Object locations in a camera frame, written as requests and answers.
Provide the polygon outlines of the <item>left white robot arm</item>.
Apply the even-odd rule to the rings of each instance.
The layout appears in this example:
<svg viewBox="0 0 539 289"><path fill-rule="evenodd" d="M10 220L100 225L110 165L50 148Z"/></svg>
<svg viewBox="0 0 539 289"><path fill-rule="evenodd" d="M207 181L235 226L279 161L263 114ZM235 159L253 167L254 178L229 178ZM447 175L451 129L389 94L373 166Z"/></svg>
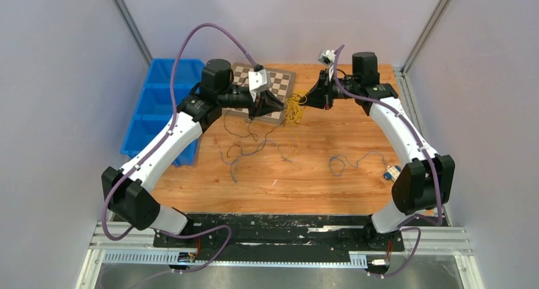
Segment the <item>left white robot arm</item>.
<svg viewBox="0 0 539 289"><path fill-rule="evenodd" d="M189 94L173 103L172 116L157 136L122 167L104 170L104 211L119 215L131 228L154 229L170 235L179 247L189 246L194 229L188 217L157 202L151 191L174 159L222 116L223 109L246 109L250 119L282 111L284 102L271 90L273 80L266 68L256 65L244 78L247 85L239 85L229 61L209 60Z"/></svg>

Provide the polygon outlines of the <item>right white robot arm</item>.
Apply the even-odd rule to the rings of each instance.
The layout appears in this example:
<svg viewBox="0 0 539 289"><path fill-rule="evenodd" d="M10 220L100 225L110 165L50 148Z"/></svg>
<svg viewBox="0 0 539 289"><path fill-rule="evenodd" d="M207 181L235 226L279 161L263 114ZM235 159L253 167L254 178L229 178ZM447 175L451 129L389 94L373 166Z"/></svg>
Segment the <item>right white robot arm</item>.
<svg viewBox="0 0 539 289"><path fill-rule="evenodd" d="M438 215L428 221L442 223L442 206L449 201L455 162L430 146L406 115L397 91L380 81L375 53L354 53L352 73L343 77L338 76L339 54L339 50L324 50L318 56L326 66L317 82L322 90L321 107L328 110L335 99L354 99L382 129L402 165L391 200L371 215L371 226L363 231L365 245L376 250L387 243L389 232L420 218L423 210L436 210Z"/></svg>

